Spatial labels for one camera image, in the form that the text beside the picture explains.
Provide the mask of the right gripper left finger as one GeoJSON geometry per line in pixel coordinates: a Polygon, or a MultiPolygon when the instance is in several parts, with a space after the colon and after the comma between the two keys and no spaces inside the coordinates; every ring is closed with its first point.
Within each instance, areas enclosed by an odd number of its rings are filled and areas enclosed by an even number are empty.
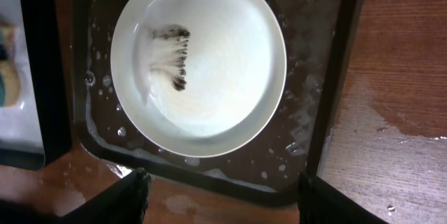
{"type": "Polygon", "coordinates": [[[149,205],[151,177],[138,168],[63,215],[42,214],[24,204],[1,201],[2,223],[142,223],[149,205]]]}

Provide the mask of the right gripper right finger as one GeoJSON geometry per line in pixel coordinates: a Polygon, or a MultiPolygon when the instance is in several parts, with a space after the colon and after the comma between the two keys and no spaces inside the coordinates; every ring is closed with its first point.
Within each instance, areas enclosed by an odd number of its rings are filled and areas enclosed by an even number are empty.
{"type": "Polygon", "coordinates": [[[301,172],[298,178],[301,224],[387,224],[318,176],[301,172]]]}

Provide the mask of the white smeared plate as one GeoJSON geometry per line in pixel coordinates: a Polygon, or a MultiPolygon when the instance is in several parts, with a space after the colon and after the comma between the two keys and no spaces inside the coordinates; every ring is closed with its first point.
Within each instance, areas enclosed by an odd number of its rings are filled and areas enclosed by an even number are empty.
{"type": "Polygon", "coordinates": [[[110,50],[132,124],[181,156],[230,153],[271,120],[287,57],[265,0],[128,0],[110,50]]]}

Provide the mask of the green and yellow sponge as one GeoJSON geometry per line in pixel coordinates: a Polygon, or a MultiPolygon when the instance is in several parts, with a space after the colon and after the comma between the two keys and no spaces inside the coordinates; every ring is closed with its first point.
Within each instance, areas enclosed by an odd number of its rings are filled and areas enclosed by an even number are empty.
{"type": "Polygon", "coordinates": [[[1,107],[14,106],[21,94],[15,58],[17,27],[1,17],[1,107]]]}

